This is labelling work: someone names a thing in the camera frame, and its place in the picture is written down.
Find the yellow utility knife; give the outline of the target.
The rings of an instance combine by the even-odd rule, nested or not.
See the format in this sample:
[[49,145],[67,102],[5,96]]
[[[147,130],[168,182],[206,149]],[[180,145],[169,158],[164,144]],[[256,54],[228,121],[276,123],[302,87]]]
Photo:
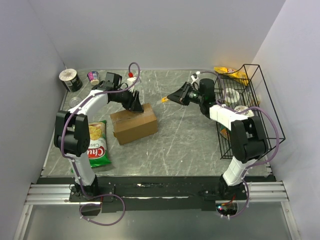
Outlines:
[[169,99],[165,96],[161,100],[158,100],[157,104],[162,104],[162,103],[165,103],[165,102],[168,102],[168,101],[169,101]]

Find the brown cardboard express box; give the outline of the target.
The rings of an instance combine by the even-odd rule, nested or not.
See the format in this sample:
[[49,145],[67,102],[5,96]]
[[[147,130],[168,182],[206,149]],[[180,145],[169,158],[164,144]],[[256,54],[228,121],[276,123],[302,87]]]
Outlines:
[[158,132],[157,117],[150,103],[142,105],[144,112],[122,110],[110,115],[113,135],[120,145],[125,145]]

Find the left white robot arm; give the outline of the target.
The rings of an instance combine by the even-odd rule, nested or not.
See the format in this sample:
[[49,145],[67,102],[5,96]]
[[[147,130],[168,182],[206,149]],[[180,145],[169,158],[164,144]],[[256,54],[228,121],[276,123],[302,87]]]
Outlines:
[[132,113],[144,111],[140,103],[140,92],[133,84],[121,88],[122,84],[121,75],[107,72],[105,80],[93,86],[89,95],[78,105],[56,114],[54,145],[69,160],[75,176],[75,189],[87,201],[94,201],[99,195],[98,179],[88,157],[89,118],[109,102],[120,103]]

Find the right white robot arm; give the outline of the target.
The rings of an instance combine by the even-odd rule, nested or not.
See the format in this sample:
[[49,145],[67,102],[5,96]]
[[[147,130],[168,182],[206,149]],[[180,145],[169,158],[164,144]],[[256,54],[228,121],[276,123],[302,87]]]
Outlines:
[[215,82],[209,78],[201,79],[198,87],[185,82],[166,98],[183,106],[197,104],[203,115],[229,130],[233,157],[219,179],[218,193],[223,199],[230,199],[240,188],[247,168],[269,150],[260,117],[239,114],[219,105],[216,101]]

